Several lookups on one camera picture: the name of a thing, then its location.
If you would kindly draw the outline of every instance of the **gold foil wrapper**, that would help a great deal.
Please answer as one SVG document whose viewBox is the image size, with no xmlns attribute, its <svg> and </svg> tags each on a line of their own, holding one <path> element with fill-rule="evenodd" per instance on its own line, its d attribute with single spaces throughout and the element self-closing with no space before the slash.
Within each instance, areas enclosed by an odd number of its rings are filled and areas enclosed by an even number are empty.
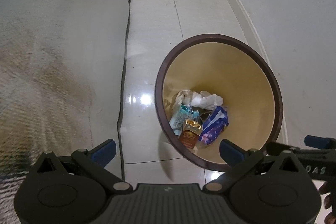
<svg viewBox="0 0 336 224">
<path fill-rule="evenodd" d="M 185 130 L 189 130 L 198 136 L 200 136 L 202 132 L 201 125 L 198 122 L 194 120 L 188 120 L 188 119 L 186 119 L 183 122 L 182 131 L 185 131 Z"/>
</svg>

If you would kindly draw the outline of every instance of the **metal screw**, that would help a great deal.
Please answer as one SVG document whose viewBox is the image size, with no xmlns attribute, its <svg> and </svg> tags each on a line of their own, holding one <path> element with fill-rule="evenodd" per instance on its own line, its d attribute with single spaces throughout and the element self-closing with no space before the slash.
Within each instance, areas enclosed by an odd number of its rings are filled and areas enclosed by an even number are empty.
<svg viewBox="0 0 336 224">
<path fill-rule="evenodd" d="M 205 185 L 205 188 L 207 188 L 209 191 L 219 191 L 222 189 L 222 185 L 217 182 L 209 182 Z"/>
<path fill-rule="evenodd" d="M 113 184 L 113 188 L 117 191 L 125 191 L 130 187 L 127 182 L 117 182 Z"/>
</svg>

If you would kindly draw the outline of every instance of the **trash can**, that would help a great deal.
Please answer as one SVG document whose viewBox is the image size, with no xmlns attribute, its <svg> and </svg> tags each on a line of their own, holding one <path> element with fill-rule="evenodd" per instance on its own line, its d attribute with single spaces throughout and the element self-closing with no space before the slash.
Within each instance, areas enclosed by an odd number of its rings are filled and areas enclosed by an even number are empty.
<svg viewBox="0 0 336 224">
<path fill-rule="evenodd" d="M 169 125 L 177 93 L 186 89 L 217 94 L 228 109 L 229 126 L 195 154 Z M 283 116 L 280 89 L 267 63 L 248 45 L 220 34 L 188 38 L 170 51 L 157 75 L 155 107 L 163 132 L 183 157 L 221 172 L 229 169 L 219 154 L 222 139 L 244 150 L 264 149 L 278 138 Z"/>
</svg>

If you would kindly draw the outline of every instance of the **floor tile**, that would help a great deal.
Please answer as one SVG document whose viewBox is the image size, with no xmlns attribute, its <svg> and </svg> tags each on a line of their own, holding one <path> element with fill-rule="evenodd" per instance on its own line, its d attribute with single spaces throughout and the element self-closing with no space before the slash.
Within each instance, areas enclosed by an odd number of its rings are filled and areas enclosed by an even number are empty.
<svg viewBox="0 0 336 224">
<path fill-rule="evenodd" d="M 121 140 L 125 163 L 181 157 L 161 131 L 154 105 L 157 72 L 182 41 L 173 0 L 132 0 Z"/>
<path fill-rule="evenodd" d="M 205 182 L 208 183 L 214 179 L 217 179 L 223 172 L 205 170 Z"/>
<path fill-rule="evenodd" d="M 219 33 L 246 43 L 239 22 L 227 0 L 175 0 L 183 38 Z"/>
<path fill-rule="evenodd" d="M 137 183 L 199 183 L 200 187 L 205 184 L 204 170 L 186 159 L 125 164 L 125 180 L 133 187 Z"/>
</svg>

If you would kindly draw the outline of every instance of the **snack wrapper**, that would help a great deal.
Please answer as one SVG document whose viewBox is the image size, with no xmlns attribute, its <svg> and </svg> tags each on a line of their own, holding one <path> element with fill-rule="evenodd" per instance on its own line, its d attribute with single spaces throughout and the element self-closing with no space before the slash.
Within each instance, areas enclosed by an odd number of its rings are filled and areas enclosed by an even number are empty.
<svg viewBox="0 0 336 224">
<path fill-rule="evenodd" d="M 222 106 L 217 106 L 202 124 L 203 130 L 198 140 L 209 145 L 218 138 L 224 127 L 228 125 L 227 111 Z"/>
<path fill-rule="evenodd" d="M 195 120 L 199 117 L 199 115 L 198 111 L 192 111 L 192 109 L 186 105 L 177 105 L 173 108 L 173 116 L 169 122 L 170 127 L 174 131 L 175 135 L 180 136 L 184 120 Z"/>
<path fill-rule="evenodd" d="M 203 112 L 199 114 L 199 120 L 201 121 L 201 124 L 203 124 L 211 115 L 211 111 Z"/>
<path fill-rule="evenodd" d="M 201 132 L 201 125 L 198 122 L 187 119 L 183 123 L 179 140 L 185 147 L 193 149 Z"/>
</svg>

